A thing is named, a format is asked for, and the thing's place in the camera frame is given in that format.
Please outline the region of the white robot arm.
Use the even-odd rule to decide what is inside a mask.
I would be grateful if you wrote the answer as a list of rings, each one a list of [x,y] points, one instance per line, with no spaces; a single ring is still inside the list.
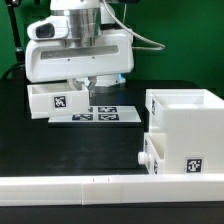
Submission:
[[[100,76],[132,71],[133,36],[115,26],[114,13],[100,0],[51,0],[50,11],[27,28],[25,70],[30,82],[66,80],[76,88],[88,80],[93,90]]]

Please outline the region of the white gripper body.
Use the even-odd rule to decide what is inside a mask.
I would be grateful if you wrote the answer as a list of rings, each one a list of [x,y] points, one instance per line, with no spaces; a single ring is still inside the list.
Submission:
[[[67,47],[63,39],[33,41],[26,49],[26,76],[32,83],[129,73],[133,38],[123,29],[105,30],[90,47]]]

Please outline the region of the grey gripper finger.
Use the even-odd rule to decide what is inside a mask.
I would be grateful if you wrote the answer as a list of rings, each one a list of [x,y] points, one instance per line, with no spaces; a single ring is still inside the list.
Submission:
[[[93,96],[93,90],[95,88],[95,85],[97,83],[97,77],[96,76],[91,76],[91,77],[88,77],[88,80],[89,80],[89,85],[88,85],[88,91],[89,91],[89,97],[92,97]]]
[[[76,79],[68,79],[67,83],[70,86],[70,88],[74,91],[79,91],[82,89],[82,84],[78,82]]]

